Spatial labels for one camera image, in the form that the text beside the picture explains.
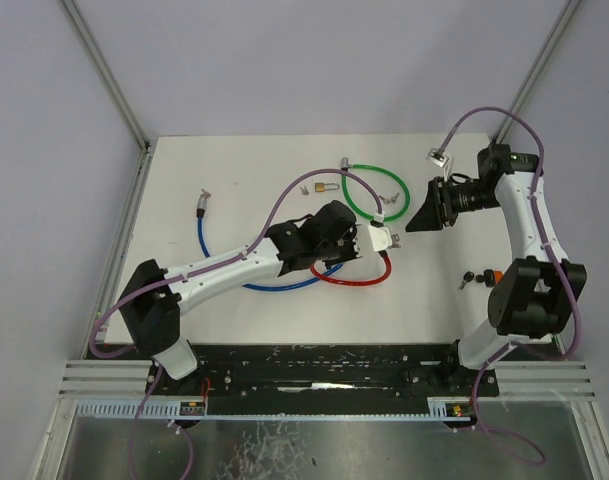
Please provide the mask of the green lock keys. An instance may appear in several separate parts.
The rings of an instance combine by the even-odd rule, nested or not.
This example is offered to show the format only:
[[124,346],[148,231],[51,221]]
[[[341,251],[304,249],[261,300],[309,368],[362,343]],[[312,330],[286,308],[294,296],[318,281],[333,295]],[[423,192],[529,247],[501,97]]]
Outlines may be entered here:
[[392,195],[389,197],[379,195],[379,199],[384,205],[395,205],[398,202],[399,197],[400,197],[399,192],[397,192],[395,195]]

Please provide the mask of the red lock keys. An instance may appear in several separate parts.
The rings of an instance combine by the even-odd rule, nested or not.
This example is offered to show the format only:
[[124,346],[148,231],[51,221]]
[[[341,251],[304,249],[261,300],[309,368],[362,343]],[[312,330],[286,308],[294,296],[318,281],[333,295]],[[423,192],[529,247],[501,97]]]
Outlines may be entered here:
[[391,247],[393,249],[396,248],[400,248],[401,247],[401,243],[400,243],[400,235],[399,234],[392,234],[391,235]]

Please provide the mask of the red cable lock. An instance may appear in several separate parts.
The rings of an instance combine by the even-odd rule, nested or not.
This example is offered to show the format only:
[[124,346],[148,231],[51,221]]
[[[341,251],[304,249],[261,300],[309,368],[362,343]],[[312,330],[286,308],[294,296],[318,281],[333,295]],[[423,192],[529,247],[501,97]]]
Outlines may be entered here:
[[341,269],[343,267],[342,264],[337,264],[337,265],[333,265],[332,267],[328,267],[324,273],[319,271],[317,269],[316,265],[313,264],[309,267],[309,271],[315,279],[328,283],[328,284],[342,286],[342,287],[351,287],[351,288],[371,287],[371,286],[382,284],[383,282],[388,280],[393,271],[392,262],[391,262],[389,254],[386,251],[383,251],[383,252],[379,252],[378,255],[383,261],[384,271],[380,276],[378,276],[377,278],[374,278],[374,279],[347,280],[347,279],[341,279],[341,278],[334,277],[334,272],[338,269]]

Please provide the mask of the brass padlock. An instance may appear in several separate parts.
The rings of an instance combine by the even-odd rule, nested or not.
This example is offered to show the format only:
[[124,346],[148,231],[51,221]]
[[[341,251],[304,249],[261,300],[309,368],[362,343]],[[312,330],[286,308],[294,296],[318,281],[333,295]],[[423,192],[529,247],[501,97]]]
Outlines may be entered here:
[[331,182],[316,182],[314,184],[314,190],[316,193],[324,193],[330,191],[336,191],[340,189],[340,185],[338,183]]

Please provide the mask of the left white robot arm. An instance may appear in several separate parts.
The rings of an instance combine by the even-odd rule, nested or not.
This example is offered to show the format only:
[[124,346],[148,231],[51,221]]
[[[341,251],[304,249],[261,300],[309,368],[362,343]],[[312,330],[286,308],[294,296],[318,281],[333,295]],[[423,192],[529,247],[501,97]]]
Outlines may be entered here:
[[119,312],[135,350],[164,368],[181,394],[196,392],[203,371],[181,332],[181,317],[244,284],[355,260],[368,244],[368,227],[348,206],[332,201],[305,220],[270,226],[251,244],[203,261],[162,268],[138,265],[119,298]]

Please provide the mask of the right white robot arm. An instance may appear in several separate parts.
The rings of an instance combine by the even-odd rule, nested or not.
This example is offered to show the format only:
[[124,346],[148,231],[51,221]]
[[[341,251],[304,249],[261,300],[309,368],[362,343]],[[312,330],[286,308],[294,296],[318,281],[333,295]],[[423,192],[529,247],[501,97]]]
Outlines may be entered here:
[[555,235],[543,194],[541,158],[491,144],[477,155],[475,178],[452,174],[427,184],[409,233],[440,231],[463,213],[498,208],[508,231],[512,262],[488,297],[487,318],[456,341],[454,358],[440,369],[442,387],[462,394],[518,346],[561,333],[578,310],[587,281],[583,265],[569,260]]

